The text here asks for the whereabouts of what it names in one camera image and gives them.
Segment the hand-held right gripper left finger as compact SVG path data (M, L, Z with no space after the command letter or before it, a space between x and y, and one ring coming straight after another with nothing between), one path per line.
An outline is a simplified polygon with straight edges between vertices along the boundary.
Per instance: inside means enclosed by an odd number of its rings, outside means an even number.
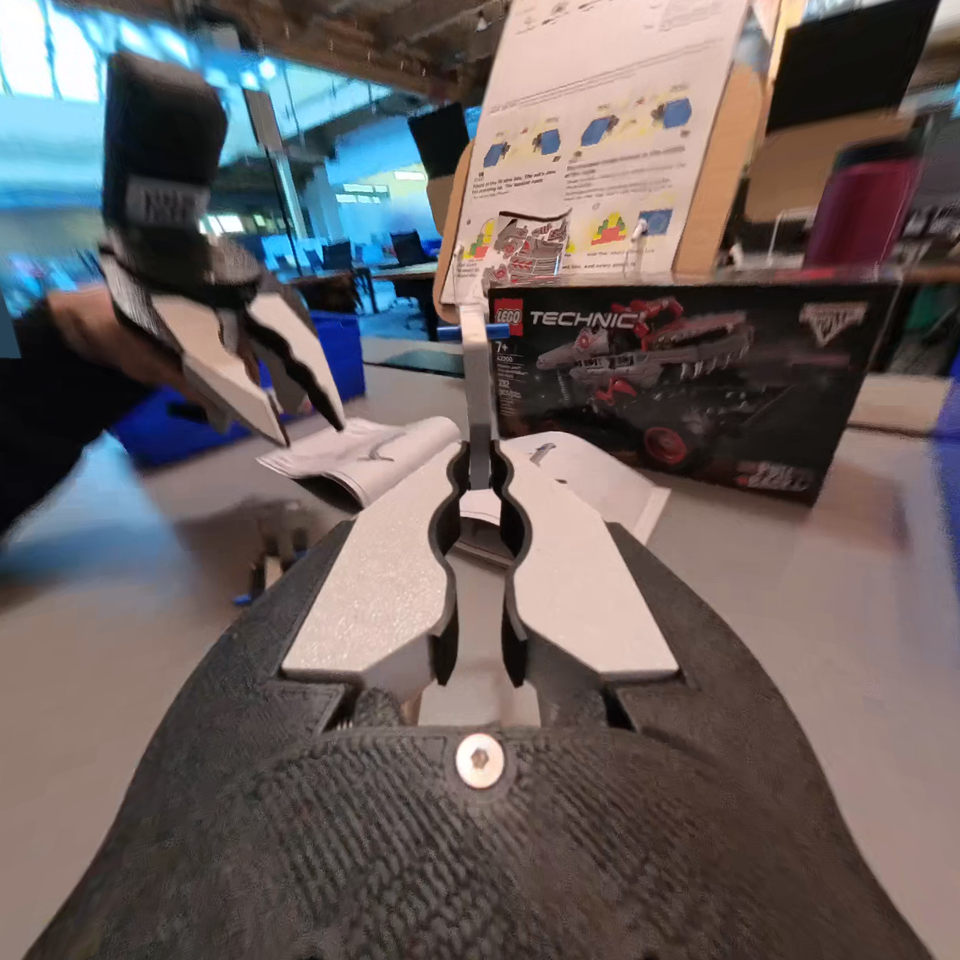
M460 442L361 511L281 664L285 678L415 700L445 686L459 648Z

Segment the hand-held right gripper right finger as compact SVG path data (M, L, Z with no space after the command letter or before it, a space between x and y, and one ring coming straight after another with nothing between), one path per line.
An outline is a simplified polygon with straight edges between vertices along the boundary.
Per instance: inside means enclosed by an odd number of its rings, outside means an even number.
M512 685L606 689L679 674L614 537L622 528L501 441L490 466L511 556L501 649Z

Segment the grey toy gear black beam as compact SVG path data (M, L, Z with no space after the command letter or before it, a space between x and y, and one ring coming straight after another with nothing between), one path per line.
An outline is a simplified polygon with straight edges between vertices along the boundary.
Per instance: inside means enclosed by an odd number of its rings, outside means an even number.
M303 558L311 542L312 520L295 500L258 505L254 512L258 551L250 565L246 592L236 596L237 609L251 606Z

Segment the grey toy beam blue pins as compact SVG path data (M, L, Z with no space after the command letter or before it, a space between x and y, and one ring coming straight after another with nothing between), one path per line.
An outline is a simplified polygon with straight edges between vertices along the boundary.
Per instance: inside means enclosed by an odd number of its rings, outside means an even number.
M462 349L469 443L469 487L491 487L493 445L499 440L494 355L488 331L489 306L475 299L457 310L454 324L439 326L438 342Z

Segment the person's left forearm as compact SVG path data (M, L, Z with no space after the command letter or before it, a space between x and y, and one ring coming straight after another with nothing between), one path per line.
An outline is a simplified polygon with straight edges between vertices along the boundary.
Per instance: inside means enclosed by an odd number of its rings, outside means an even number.
M157 385L78 352L48 295L13 324L20 355L1 361L1 533L36 508L86 447Z

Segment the grey desk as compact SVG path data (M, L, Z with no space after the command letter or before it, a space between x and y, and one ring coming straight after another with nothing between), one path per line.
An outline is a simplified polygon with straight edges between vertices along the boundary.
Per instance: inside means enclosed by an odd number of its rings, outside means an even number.
M306 500L253 439L147 476L104 438L2 547L2 958L97 852L182 684L237 615L252 508ZM958 597L938 462L849 431L816 506L669 478L649 541L738 633L937 958L958 958Z

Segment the person's left hand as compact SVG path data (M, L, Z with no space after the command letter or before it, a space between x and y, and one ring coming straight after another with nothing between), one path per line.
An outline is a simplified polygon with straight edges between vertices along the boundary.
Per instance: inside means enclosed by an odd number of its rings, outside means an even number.
M203 397L187 382L177 359L116 317L104 284L90 284L76 291L53 291L45 301L61 337L78 355L112 367L142 385L169 387L188 402L203 402Z

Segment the blue plastic bin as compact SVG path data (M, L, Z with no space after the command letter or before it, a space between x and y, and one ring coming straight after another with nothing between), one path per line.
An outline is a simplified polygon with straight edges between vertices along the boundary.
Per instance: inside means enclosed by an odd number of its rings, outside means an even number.
M358 319L325 311L311 311L310 319L342 402L364 396ZM161 388L115 423L110 434L139 468L148 470L185 462L252 437L251 431L238 423L221 433L198 415L187 416L188 404L176 390Z

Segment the background wooden table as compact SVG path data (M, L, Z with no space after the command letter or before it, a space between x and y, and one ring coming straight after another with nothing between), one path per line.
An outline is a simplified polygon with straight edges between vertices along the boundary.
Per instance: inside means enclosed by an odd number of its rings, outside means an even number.
M437 343L436 272L437 264L431 261L390 269L323 270L285 283L309 310L354 318L365 338Z

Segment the open instruction booklet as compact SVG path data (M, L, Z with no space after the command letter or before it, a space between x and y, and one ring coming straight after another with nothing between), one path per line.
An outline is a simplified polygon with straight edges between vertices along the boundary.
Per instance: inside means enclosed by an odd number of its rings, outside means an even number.
M458 426L445 416L403 426L354 417L342 432L323 429L256 462L301 485L337 486L365 509L459 439ZM666 487L569 433L551 430L507 439L505 448L539 467L605 522L620 524L642 545L649 542L670 496Z

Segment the black toy set box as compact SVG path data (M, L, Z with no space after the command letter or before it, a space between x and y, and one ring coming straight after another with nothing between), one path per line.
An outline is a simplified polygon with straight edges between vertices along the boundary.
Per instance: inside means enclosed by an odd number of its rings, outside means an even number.
M816 503L902 282L494 286L504 438L560 431L633 467Z

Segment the grey sticker sheet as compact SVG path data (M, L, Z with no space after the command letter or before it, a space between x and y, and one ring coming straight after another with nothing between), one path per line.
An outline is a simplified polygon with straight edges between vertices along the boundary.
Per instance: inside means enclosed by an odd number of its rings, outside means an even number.
M570 236L568 209L553 217L500 211L482 273L491 286L534 286L557 282Z

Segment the blue blurred object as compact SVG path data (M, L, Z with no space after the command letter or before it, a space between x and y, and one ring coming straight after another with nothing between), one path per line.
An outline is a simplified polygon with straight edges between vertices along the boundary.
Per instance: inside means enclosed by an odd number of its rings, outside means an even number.
M941 408L930 432L943 510L955 566L959 565L959 381L946 381Z

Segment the maroon bottle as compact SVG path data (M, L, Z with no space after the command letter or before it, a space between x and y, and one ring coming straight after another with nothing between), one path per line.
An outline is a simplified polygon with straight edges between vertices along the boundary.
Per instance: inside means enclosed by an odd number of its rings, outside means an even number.
M840 151L817 206L803 269L880 266L901 234L920 168L919 150L906 140Z

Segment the large black screen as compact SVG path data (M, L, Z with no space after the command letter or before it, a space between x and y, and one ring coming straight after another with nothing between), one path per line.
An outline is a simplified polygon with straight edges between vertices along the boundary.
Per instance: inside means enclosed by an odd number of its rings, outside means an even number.
M786 32L765 135L902 102L927 46L937 1L848 8Z

